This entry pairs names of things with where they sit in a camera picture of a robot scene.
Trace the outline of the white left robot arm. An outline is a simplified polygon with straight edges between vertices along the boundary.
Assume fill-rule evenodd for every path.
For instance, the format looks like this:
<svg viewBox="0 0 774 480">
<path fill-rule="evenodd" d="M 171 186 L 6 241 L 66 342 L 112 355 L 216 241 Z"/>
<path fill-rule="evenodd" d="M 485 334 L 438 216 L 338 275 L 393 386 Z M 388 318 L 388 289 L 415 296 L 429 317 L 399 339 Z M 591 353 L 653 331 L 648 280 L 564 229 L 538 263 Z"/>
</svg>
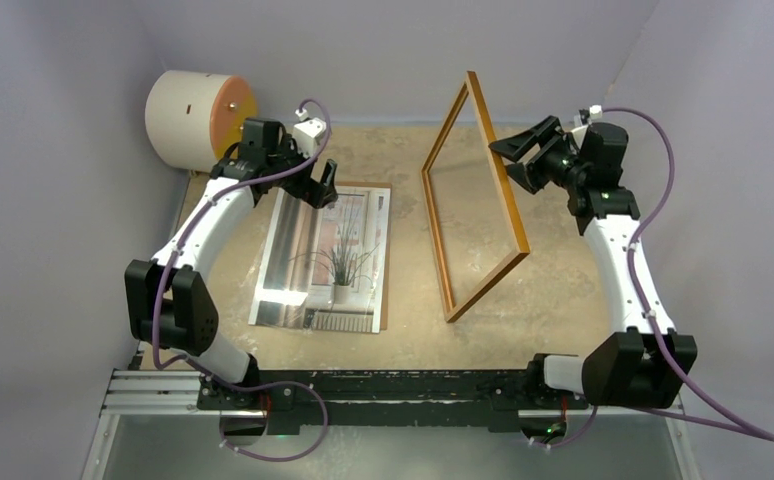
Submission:
<svg viewBox="0 0 774 480">
<path fill-rule="evenodd" d="M 274 188 L 319 209 L 337 198 L 337 164 L 320 179 L 312 170 L 331 136 L 328 120 L 298 110 L 287 129 L 277 120 L 247 118 L 241 137 L 212 166 L 202 200 L 184 225 L 149 260 L 133 260 L 124 273 L 132 336 L 148 343 L 159 369 L 162 350 L 193 364 L 223 384 L 235 408 L 260 399 L 256 359 L 219 330 L 219 312 L 206 280 L 234 229 Z"/>
</svg>

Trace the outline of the wooden picture frame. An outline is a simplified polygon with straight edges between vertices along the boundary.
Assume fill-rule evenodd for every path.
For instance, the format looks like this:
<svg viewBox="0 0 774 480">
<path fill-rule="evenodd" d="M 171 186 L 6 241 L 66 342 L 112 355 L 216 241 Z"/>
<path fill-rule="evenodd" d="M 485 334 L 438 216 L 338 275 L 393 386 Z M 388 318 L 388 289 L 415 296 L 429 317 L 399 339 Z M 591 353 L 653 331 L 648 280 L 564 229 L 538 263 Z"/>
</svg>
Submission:
<svg viewBox="0 0 774 480">
<path fill-rule="evenodd" d="M 420 168 L 443 318 L 464 317 L 530 254 L 481 83 L 463 74 Z"/>
</svg>

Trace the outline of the plant photo print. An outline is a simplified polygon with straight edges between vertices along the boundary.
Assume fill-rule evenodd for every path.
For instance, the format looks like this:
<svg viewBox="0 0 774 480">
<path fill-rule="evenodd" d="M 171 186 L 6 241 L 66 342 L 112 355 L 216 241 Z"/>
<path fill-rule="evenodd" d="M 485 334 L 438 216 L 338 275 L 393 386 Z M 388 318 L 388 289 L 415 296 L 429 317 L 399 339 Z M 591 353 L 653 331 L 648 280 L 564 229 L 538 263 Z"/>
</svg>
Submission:
<svg viewBox="0 0 774 480">
<path fill-rule="evenodd" d="M 344 306 L 349 304 L 349 296 L 355 287 L 355 264 L 357 260 L 365 260 L 366 257 L 361 256 L 357 238 L 359 226 L 354 220 L 348 222 L 347 218 L 352 213 L 354 204 L 349 202 L 349 197 L 339 193 L 338 187 L 337 192 L 336 202 L 319 209 L 323 212 L 320 254 L 327 261 L 333 310 L 318 319 L 315 328 L 301 330 L 373 334 L 367 332 L 371 326 L 369 319 L 344 309 Z"/>
</svg>

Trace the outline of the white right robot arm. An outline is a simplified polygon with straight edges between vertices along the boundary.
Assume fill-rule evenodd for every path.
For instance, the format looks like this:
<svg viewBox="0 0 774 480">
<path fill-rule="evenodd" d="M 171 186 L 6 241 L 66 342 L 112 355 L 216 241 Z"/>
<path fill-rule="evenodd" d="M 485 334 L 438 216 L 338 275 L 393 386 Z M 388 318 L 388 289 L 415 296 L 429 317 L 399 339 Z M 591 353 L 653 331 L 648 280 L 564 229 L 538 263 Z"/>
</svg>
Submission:
<svg viewBox="0 0 774 480">
<path fill-rule="evenodd" d="M 531 194 L 554 184 L 568 194 L 567 208 L 597 266 L 611 320 L 606 340 L 585 357 L 539 354 L 541 370 L 527 376 L 524 392 L 539 407 L 563 391 L 598 406 L 670 407 L 698 355 L 694 338 L 678 332 L 661 302 L 643 252 L 640 211 L 620 183 L 627 131 L 587 122 L 567 131 L 555 116 L 511 137 L 491 152 L 508 160 L 507 175 Z"/>
</svg>

